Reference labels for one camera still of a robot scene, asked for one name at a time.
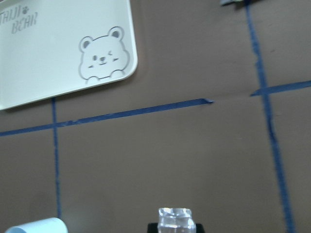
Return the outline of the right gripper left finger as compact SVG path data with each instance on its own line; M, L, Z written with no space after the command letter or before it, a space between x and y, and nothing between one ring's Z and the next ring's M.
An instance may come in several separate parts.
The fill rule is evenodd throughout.
M147 233L158 233L157 223L149 223Z

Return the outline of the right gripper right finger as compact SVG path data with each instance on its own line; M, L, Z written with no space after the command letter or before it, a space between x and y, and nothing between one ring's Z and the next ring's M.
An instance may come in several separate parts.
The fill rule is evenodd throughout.
M196 223L196 233L205 233L205 229L203 224L201 223Z

